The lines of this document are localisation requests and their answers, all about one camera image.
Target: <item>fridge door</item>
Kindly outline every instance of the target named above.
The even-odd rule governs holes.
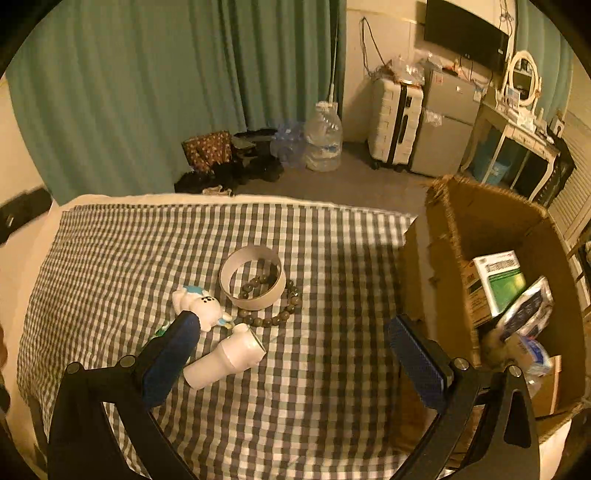
[[[411,171],[430,177],[457,173],[471,132],[471,125],[445,116],[440,126],[422,122],[414,144]]]
[[[448,73],[432,70],[428,75],[423,107],[467,124],[476,120],[480,103],[474,101],[475,86]]]

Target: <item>wall-mounted tv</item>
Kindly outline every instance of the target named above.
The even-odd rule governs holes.
[[[427,0],[425,40],[502,73],[509,36],[445,0]]]

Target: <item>bed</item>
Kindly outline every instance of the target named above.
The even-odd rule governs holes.
[[[217,271],[233,250],[264,244],[301,287],[301,312],[257,330],[268,349],[258,367],[200,391],[179,378],[154,417],[200,478],[389,478],[401,457],[392,447],[398,365],[385,324],[400,305],[398,250],[412,220],[263,196],[83,196],[52,208],[7,337],[15,444],[35,458],[65,366],[100,368],[138,353],[173,315],[179,285],[207,288],[236,315]],[[202,335],[191,360],[225,335]],[[107,411],[128,465],[145,474]],[[567,432],[542,445],[542,472],[556,470]]]

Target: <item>white wall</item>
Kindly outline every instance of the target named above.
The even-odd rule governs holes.
[[[451,0],[456,5],[499,26],[501,7],[499,0]],[[384,61],[402,56],[410,61],[419,60],[422,51],[432,51],[449,64],[459,56],[423,40],[426,0],[348,0],[347,1],[347,53],[345,61],[345,91],[343,92],[343,133],[347,141],[364,141],[368,135],[371,116],[371,81],[363,67],[361,49],[361,19],[367,17],[375,41]],[[509,13],[516,17],[515,0],[508,0]],[[508,51],[513,50],[516,21],[513,21],[513,36],[509,39]],[[505,22],[501,29],[509,33]],[[369,31],[366,28],[365,44],[370,70],[381,61]],[[470,63],[462,64],[469,73]],[[473,78],[484,83],[490,76],[486,68],[474,65]]]
[[[0,205],[43,185],[14,117],[8,83],[0,79]],[[10,330],[20,275],[43,219],[13,234],[0,247],[0,324]]]

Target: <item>green curtain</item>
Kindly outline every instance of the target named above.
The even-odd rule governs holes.
[[[22,136],[63,204],[174,191],[181,142],[305,120],[326,99],[344,0],[63,0],[7,70]]]
[[[517,0],[515,49],[528,50],[538,67],[542,95],[537,108],[544,108],[550,122],[560,109],[564,112],[572,77],[573,50],[556,26],[529,0]]]

